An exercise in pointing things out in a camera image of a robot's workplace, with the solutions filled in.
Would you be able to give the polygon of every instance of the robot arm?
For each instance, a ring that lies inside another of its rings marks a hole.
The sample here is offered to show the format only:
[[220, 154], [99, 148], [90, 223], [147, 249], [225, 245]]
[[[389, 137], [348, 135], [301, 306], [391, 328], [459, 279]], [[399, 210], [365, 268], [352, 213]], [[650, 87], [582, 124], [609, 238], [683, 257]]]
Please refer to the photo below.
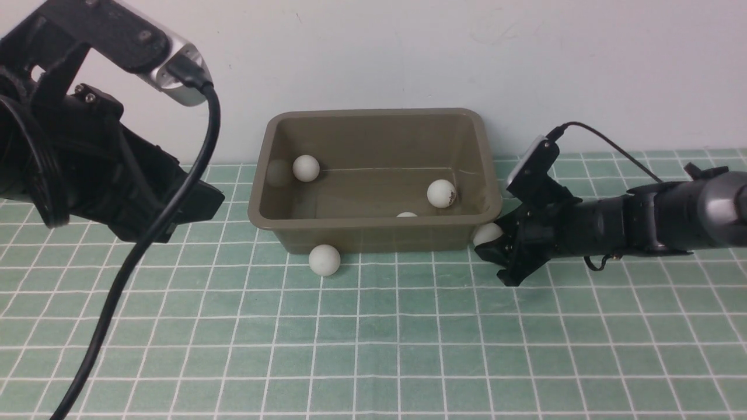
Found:
[[[747, 173], [688, 164], [692, 181], [658, 182], [620, 197], [582, 201], [548, 175], [564, 130], [560, 126], [530, 147], [508, 179], [507, 190], [521, 205], [495, 221], [501, 237], [475, 248], [482, 260], [503, 267], [498, 277], [505, 285], [520, 285], [553, 258], [582, 256], [599, 271], [609, 258], [626, 255], [747, 247]], [[594, 266], [590, 256], [604, 256], [602, 266]]]
[[[189, 41], [115, 1], [49, 0], [0, 40], [0, 197], [35, 204], [51, 228], [74, 214], [136, 241], [187, 174], [120, 123], [114, 97], [85, 84], [67, 95], [91, 48], [183, 105], [205, 101], [170, 71], [187, 58], [210, 80]], [[155, 240], [213, 218], [224, 199], [199, 182]]]

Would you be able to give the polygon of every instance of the cable connector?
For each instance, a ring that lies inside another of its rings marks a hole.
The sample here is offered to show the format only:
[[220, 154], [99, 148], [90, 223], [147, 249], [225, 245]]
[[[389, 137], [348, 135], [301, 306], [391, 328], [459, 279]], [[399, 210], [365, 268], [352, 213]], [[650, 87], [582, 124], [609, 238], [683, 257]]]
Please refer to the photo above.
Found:
[[166, 70], [184, 86], [203, 92], [205, 86], [213, 84], [208, 73], [198, 63], [192, 61], [186, 55], [177, 55], [168, 65]]
[[545, 136], [551, 143], [555, 143], [559, 138], [562, 137], [563, 134], [565, 134], [565, 129], [568, 128], [567, 124], [563, 124], [562, 126], [557, 126], [552, 131], [548, 133], [548, 135]]

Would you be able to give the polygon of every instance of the grid line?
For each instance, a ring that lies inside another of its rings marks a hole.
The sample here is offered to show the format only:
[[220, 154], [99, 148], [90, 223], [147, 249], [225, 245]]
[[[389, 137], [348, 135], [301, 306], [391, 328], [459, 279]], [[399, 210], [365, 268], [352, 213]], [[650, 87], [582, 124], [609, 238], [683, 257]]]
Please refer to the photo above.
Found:
[[[636, 156], [667, 180], [683, 156], [747, 164], [737, 149]], [[496, 159], [501, 182], [517, 161]], [[211, 165], [231, 191], [219, 217], [138, 265], [71, 418], [747, 416], [742, 250], [600, 274], [553, 260], [518, 290], [468, 249], [343, 256], [322, 279], [246, 220], [254, 171]], [[551, 175], [598, 198], [646, 183], [636, 171], [595, 153], [561, 155]], [[0, 201], [0, 419], [49, 416], [127, 250], [94, 223], [50, 234], [30, 205]]]

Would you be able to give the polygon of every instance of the wire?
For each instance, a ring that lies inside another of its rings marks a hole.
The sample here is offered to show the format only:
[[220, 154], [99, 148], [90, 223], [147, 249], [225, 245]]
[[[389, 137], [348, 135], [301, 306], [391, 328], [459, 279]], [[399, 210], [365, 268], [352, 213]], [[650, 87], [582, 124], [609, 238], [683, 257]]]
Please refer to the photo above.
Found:
[[583, 257], [583, 262], [586, 263], [586, 266], [591, 271], [602, 271], [604, 269], [604, 266], [607, 265], [607, 260], [610, 259], [610, 258], [613, 258], [613, 256], [611, 256], [610, 254], [607, 254], [607, 255], [603, 256], [602, 257], [602, 263], [599, 265], [599, 267], [597, 267], [596, 265], [594, 265], [594, 263], [592, 262], [592, 258], [590, 256]]
[[117, 310], [117, 304], [122, 297], [122, 292], [127, 284], [127, 280], [137, 266], [137, 263], [141, 258], [143, 258], [148, 247], [150, 247], [153, 241], [171, 224], [173, 218], [176, 216], [176, 212], [189, 197], [195, 184], [199, 182], [210, 162], [213, 151], [215, 151], [218, 133], [220, 132], [220, 101], [218, 100], [218, 96], [211, 83], [200, 85], [199, 91], [207, 99], [209, 109], [208, 132], [205, 135], [205, 142], [197, 155], [194, 166], [192, 166], [189, 174], [187, 174], [187, 178], [182, 186], [179, 187], [176, 193], [174, 193], [171, 200], [166, 204], [166, 207], [132, 247], [127, 258], [125, 258], [125, 261], [117, 273], [117, 276], [114, 278], [114, 282], [112, 283], [111, 289], [106, 297], [104, 307], [99, 317], [99, 322], [96, 324], [96, 329], [93, 332], [93, 337], [88, 345], [88, 350], [83, 358], [83, 362], [81, 363], [80, 368], [78, 368], [78, 372], [75, 374], [75, 377], [73, 378], [67, 393], [62, 398], [60, 405], [55, 410], [54, 414], [52, 414], [52, 420], [64, 419], [72, 409], [73, 404], [75, 404], [75, 401], [81, 394], [81, 391], [93, 370], [93, 366], [96, 364], [96, 358], [104, 344], [106, 333], [111, 324], [111, 320], [114, 317], [114, 313]]
[[25, 173], [25, 184], [44, 224], [49, 228], [66, 225], [70, 220], [67, 189], [50, 140], [34, 116], [15, 99], [0, 95], [0, 109], [13, 117], [33, 156], [35, 173]]
[[613, 149], [620, 152], [620, 154], [626, 157], [629, 161], [633, 162], [633, 164], [639, 167], [643, 172], [646, 173], [646, 175], [650, 176], [654, 181], [658, 183], [663, 182], [661, 178], [659, 178], [653, 172], [651, 172], [644, 164], [642, 164], [637, 159], [635, 159], [632, 155], [630, 155], [630, 153], [625, 152], [625, 150], [623, 150], [620, 146], [615, 144], [615, 142], [610, 140], [606, 135], [603, 135], [602, 133], [600, 133], [597, 129], [594, 129], [584, 123], [579, 123], [578, 121], [571, 121], [570, 123], [565, 123], [562, 126], [557, 127], [556, 129], [558, 129], [559, 134], [562, 135], [565, 129], [568, 128], [569, 126], [581, 127], [582, 129], [586, 129], [587, 131], [594, 133], [595, 135], [597, 135], [597, 137], [601, 138], [602, 140], [606, 141], [607, 144], [612, 146]]

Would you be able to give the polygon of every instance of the white wall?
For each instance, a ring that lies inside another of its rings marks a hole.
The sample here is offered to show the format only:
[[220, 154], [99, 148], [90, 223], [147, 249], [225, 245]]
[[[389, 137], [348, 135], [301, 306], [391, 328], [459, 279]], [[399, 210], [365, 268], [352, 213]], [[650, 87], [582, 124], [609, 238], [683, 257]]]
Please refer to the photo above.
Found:
[[[0, 0], [0, 33], [36, 1]], [[131, 0], [191, 39], [223, 100], [214, 161], [254, 161], [284, 111], [466, 107], [495, 154], [567, 120], [631, 149], [745, 146], [747, 1]], [[99, 56], [79, 79], [183, 161], [206, 109], [181, 108]], [[562, 149], [606, 149], [569, 132]]]

